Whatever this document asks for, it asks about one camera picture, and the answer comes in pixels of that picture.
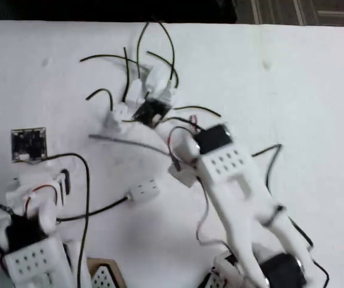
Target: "black circuit board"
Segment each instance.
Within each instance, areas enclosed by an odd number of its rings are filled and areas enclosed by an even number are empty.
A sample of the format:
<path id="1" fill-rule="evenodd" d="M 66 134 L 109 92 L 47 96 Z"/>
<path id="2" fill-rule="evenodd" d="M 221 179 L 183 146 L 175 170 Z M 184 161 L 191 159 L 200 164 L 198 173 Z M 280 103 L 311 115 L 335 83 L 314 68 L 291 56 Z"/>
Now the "black circuit board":
<path id="1" fill-rule="evenodd" d="M 12 130 L 11 156 L 14 163 L 45 159 L 46 129 L 41 127 Z"/>

